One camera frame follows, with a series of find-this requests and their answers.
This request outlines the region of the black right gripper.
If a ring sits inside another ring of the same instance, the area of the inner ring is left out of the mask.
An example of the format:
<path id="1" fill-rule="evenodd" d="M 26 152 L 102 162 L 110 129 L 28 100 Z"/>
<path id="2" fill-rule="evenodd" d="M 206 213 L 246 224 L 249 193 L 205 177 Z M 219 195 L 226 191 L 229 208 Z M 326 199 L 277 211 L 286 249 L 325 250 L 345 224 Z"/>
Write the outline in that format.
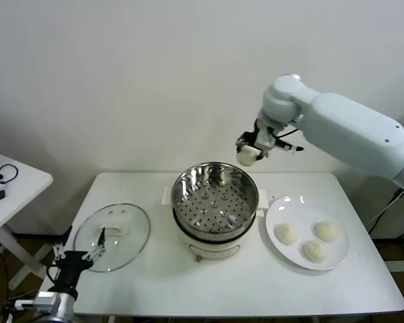
<path id="1" fill-rule="evenodd" d="M 239 138 L 237 138 L 235 142 L 236 150 L 241 151 L 246 146 L 252 147 L 253 145 L 255 145 L 258 134 L 259 134 L 259 127 L 257 125 L 257 121 L 255 121 L 253 125 L 253 131 L 251 132 L 246 131 L 241 136 L 239 136 Z M 260 150 L 260 152 L 256 156 L 256 160 L 259 161 L 268 157 L 269 157 L 269 151 Z"/>

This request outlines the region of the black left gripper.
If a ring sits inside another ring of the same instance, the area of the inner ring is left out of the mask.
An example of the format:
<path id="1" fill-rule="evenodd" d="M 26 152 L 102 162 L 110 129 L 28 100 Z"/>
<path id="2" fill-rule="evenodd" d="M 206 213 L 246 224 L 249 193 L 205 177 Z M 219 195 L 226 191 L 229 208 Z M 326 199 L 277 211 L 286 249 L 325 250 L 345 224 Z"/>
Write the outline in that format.
<path id="1" fill-rule="evenodd" d="M 93 261 L 105 252 L 105 227 L 102 228 L 96 247 L 90 252 L 64 251 L 65 244 L 71 233 L 72 226 L 53 242 L 55 263 L 50 267 L 57 267 L 59 274 L 56 279 L 50 278 L 53 286 L 50 292 L 66 293 L 77 298 L 77 284 L 83 271 L 93 266 Z"/>

